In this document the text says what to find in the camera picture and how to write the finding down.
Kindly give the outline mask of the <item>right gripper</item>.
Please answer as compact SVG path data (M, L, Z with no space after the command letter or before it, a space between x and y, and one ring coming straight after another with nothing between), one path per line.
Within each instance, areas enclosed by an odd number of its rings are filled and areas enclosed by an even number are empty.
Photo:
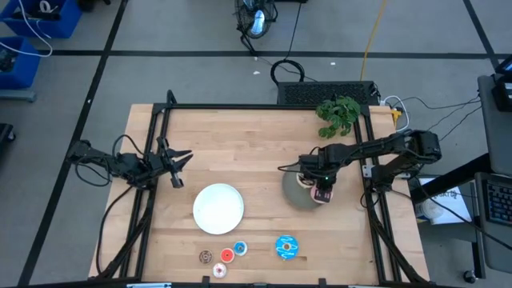
M303 154L298 158L300 173L306 178L314 179L316 186L322 190L332 190L336 183L336 173L334 168L325 166L317 155Z

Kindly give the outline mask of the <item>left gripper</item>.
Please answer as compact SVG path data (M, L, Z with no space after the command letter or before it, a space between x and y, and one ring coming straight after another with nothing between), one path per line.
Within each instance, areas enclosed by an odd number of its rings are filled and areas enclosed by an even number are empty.
M169 148L169 143L166 138L157 137L157 152L148 157L150 164L150 175L152 178L161 176L167 172L171 176L171 184L173 188L182 188L183 181L178 176L182 172L185 165L192 159L193 155L191 150L173 150Z

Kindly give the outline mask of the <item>large chocolate iced donut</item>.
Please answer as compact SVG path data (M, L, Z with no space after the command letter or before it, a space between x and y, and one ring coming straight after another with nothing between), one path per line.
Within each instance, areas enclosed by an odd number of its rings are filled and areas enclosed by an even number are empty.
M303 189L310 190L316 186L316 181L314 179L306 178L306 176L302 173L296 173L296 180L300 187Z

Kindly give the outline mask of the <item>large pink iced donut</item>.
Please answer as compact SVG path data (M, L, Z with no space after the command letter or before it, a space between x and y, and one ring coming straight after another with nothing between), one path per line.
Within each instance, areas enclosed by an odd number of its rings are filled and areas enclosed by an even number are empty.
M332 199L332 190L322 190L317 186L313 186L310 190L310 196L316 203L327 204Z

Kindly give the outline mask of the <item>large blue iced donut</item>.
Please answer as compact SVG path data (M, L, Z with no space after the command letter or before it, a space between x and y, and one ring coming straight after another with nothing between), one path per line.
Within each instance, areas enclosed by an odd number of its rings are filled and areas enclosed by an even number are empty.
M298 240L291 235L281 235L274 245L277 256L284 261L292 260L298 256Z

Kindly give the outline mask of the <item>grey round plate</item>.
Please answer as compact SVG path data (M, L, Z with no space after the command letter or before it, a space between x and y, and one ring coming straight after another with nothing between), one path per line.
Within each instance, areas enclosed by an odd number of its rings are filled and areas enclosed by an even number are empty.
M289 204L300 210L314 210L324 205L314 202L310 190L300 187L296 173L299 172L286 171L282 178L282 192Z

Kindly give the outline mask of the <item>green leafy plant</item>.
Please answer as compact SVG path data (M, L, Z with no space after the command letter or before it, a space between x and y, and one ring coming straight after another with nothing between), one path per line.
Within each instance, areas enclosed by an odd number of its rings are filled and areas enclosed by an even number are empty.
M316 107L316 115L328 125L318 130L321 138L346 136L361 113L360 105L351 97L334 96Z

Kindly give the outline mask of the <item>white round plate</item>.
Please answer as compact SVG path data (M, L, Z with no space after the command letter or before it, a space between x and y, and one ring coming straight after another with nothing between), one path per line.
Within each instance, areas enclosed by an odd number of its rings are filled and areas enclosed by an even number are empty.
M194 221L208 234L229 233L237 227L243 215L242 196L234 187L225 183L205 187L194 200Z

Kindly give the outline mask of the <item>black vented computer case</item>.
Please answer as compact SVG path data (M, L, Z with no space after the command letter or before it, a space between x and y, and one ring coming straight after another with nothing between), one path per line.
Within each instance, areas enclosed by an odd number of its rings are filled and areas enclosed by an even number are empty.
M372 81L280 82L277 103L316 106L334 96L350 97L361 106L376 106L381 97L377 85Z

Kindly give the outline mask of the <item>white printed booklet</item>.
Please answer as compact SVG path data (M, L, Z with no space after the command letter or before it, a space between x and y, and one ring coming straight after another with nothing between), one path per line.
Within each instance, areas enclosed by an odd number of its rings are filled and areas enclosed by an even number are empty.
M461 218L471 222L470 212L465 203L466 196L461 194L458 187L451 188L438 196L414 205L416 219L419 222L429 222L431 225L460 223L462 220L452 214L455 212Z

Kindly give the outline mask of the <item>black diagonal bar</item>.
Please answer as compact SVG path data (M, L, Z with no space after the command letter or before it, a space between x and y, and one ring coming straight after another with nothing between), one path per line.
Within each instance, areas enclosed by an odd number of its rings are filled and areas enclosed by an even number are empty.
M410 192L413 204L417 204L435 197L445 191L469 182L478 172L491 173L490 156L484 154L470 162L446 173L439 175L434 180L421 185Z

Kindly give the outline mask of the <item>black floor fan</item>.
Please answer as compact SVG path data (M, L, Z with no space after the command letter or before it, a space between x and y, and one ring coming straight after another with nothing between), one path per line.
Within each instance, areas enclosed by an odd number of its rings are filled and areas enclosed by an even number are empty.
M278 17L274 0L234 0L234 7L237 29L252 39L263 37Z

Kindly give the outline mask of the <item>blue plastic bin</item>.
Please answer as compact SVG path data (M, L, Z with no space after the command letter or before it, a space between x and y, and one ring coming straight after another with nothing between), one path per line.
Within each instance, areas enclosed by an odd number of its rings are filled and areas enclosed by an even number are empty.
M0 22L32 38L70 38L81 16L77 0L8 0L0 10Z
M36 49L20 36L0 38L0 89L22 89L32 85L40 57Z

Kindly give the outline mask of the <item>black desk device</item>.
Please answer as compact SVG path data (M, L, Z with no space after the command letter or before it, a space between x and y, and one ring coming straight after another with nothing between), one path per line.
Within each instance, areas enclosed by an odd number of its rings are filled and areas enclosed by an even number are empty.
M495 68L491 92L498 110L512 112L512 54Z

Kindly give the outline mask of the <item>black aluminium table frame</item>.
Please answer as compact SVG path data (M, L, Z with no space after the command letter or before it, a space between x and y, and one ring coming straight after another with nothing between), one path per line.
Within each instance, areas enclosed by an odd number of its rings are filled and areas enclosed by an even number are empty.
M112 207L105 224L102 260L111 260L132 227L132 215L154 201L150 226L116 271L117 277L146 282L200 282L212 267L199 261L210 250L214 261L236 241L248 245L244 256L227 266L222 284L371 285L405 281L406 274L369 222L371 203L363 198L362 164L353 162L338 174L333 200L315 210L298 210L284 198L280 166L295 162L324 141L317 134L321 120L309 106L243 104L177 104L169 113L160 104L134 105L122 144L127 152L143 144L149 129L161 131L177 150L191 150L176 190L168 177L153 193L128 190L122 181L111 187ZM244 201L237 227L223 235L203 232L193 219L193 202L206 186L233 186ZM299 253L284 261L276 254L279 236L298 240Z

